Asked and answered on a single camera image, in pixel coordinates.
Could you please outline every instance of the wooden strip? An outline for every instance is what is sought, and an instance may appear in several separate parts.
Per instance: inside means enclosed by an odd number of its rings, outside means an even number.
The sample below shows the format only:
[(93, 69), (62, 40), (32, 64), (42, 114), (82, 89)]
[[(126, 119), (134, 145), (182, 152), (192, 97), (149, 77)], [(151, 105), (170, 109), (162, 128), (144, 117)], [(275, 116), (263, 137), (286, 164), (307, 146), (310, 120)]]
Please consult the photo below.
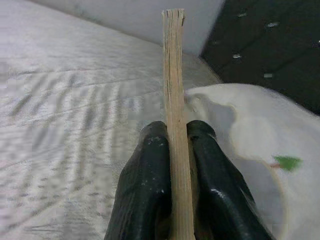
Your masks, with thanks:
[(191, 175), (182, 83), (183, 9), (169, 9), (163, 17), (164, 103), (170, 148), (172, 226), (170, 239), (194, 240)]

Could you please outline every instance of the black rubber finger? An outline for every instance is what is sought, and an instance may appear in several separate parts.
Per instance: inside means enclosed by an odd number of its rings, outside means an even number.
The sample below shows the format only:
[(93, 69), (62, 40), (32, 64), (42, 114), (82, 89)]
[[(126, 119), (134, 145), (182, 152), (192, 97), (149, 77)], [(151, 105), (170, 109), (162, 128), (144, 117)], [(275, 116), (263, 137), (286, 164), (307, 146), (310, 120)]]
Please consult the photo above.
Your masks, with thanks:
[(274, 240), (263, 225), (252, 194), (238, 169), (203, 121), (187, 124), (197, 168), (197, 217), (209, 226), (215, 240)]
[(160, 234), (156, 226), (170, 213), (167, 127), (155, 121), (141, 131), (138, 146), (120, 174), (104, 240), (154, 240)]

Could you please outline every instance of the white wall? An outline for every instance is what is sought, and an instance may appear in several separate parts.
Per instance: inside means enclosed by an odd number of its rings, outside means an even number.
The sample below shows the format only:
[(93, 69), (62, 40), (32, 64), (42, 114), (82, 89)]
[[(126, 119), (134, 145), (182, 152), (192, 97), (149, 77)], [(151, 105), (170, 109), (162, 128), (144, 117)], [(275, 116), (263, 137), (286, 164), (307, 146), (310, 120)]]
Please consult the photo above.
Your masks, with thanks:
[(200, 55), (224, 0), (33, 0), (124, 33), (162, 43), (162, 10), (185, 9), (183, 49)]

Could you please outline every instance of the white fabric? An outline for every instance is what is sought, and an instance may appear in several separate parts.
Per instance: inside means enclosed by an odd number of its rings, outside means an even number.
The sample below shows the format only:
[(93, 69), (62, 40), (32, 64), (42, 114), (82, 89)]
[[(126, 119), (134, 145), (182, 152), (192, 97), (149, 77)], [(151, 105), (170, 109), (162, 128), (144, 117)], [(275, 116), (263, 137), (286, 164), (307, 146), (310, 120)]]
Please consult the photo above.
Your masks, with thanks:
[[(164, 120), (162, 48), (28, 1), (1, 11), (0, 238), (100, 240), (141, 129)], [(182, 62), (186, 88), (217, 82)]]
[[(264, 222), (278, 240), (320, 236), (320, 117), (274, 91), (217, 84), (185, 93), (189, 120), (210, 124), (243, 174)], [(302, 159), (293, 172), (273, 156)]]

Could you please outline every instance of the wooden stick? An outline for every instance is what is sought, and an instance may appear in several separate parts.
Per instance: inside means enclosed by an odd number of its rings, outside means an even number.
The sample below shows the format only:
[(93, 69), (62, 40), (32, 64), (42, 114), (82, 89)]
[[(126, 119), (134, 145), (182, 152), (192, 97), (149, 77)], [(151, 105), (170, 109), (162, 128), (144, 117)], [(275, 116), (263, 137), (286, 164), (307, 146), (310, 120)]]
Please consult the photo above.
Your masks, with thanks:
[(191, 175), (181, 67), (184, 10), (169, 9), (162, 12), (162, 17), (164, 103), (172, 192), (170, 238), (194, 240)]

